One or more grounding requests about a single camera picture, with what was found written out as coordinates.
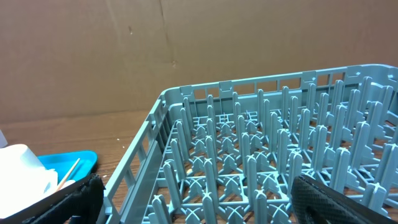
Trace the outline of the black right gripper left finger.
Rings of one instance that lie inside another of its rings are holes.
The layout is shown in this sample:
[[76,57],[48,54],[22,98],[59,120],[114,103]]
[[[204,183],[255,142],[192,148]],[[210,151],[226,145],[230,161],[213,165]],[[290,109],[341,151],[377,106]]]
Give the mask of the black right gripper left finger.
[[23,224],[64,223],[72,218],[70,223],[95,224],[103,205],[104,184],[97,174],[91,175],[74,192],[40,214],[22,221]]

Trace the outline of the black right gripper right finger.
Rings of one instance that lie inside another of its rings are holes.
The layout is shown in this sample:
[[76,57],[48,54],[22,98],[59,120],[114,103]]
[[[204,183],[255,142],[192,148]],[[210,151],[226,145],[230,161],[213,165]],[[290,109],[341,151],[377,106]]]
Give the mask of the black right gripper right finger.
[[307,175],[294,178],[290,193],[298,223],[395,223]]

